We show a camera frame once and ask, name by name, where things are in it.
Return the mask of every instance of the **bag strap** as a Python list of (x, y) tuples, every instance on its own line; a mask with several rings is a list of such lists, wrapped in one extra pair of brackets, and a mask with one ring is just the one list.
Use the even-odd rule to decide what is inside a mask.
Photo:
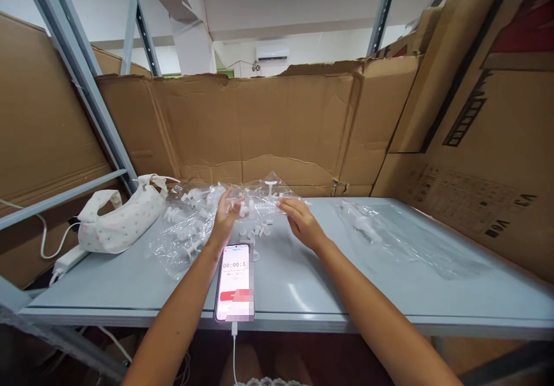
[(160, 195), (165, 200), (167, 198), (167, 194), (168, 194), (167, 186), (166, 186), (166, 180), (167, 179), (171, 179), (173, 181), (180, 182), (179, 180), (177, 180), (173, 177), (165, 177), (165, 176), (161, 176), (161, 175), (157, 175), (157, 174), (146, 174), (146, 175), (141, 175), (141, 176), (138, 177), (138, 186), (139, 187), (144, 187), (146, 185), (149, 185), (150, 182), (152, 181), (155, 185), (160, 187), (160, 189), (161, 189)]
[(98, 210), (111, 201), (114, 209), (121, 207), (121, 195), (117, 190), (100, 190), (92, 195), (77, 218), (83, 223), (95, 223), (98, 219)]

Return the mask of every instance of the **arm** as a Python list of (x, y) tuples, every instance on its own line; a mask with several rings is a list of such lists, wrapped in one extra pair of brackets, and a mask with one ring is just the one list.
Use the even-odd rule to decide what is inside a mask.
[(352, 321), (398, 386), (461, 385), (398, 308), (327, 238), (300, 200), (280, 198), (294, 235), (312, 249), (335, 282)]
[(198, 326), (219, 257), (229, 241), (241, 203), (227, 202), (229, 188), (218, 206), (206, 246), (154, 319), (144, 336), (123, 386), (173, 385), (179, 366)]

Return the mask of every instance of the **power strip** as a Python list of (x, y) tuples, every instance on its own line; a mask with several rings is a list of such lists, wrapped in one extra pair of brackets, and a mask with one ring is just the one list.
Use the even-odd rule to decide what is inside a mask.
[(68, 270), (70, 270), (81, 260), (83, 260), (83, 258), (89, 253), (89, 251), (84, 250), (83, 248), (81, 248), (80, 245), (77, 245), (61, 258), (59, 258), (54, 264), (52, 279), (50, 279), (50, 286), (52, 286), (52, 284), (56, 282), (56, 280), (65, 275)]

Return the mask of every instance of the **air conditioner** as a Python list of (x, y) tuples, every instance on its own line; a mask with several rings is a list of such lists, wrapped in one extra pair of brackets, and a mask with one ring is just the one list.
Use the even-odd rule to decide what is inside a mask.
[(256, 60), (259, 62), (286, 60), (289, 56), (287, 46), (261, 46), (256, 47)]

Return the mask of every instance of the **gray table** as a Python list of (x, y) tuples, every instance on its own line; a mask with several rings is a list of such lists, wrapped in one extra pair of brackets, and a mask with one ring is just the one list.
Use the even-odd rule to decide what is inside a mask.
[[(383, 252), (357, 243), (335, 213), (338, 198), (310, 199), (311, 210), (327, 235), (423, 334), (551, 338), (554, 293), (550, 288), (398, 200), (347, 200), (364, 205), (393, 205), (403, 217), (440, 238), (445, 248), (489, 267), (474, 278), (445, 280), (423, 262), (396, 262)], [(159, 219), (120, 255), (90, 254), (21, 314), (49, 325), (149, 327), (177, 284), (156, 258), (145, 254), (148, 242), (163, 226)], [(238, 234), (234, 234), (231, 242), (238, 239)], [(254, 264), (256, 319), (241, 329), (355, 330), (317, 257), (294, 238), (284, 217), (275, 220), (269, 237), (257, 239), (256, 249), (261, 256)], [(204, 304), (200, 328), (228, 329), (213, 319), (216, 282), (217, 277)]]

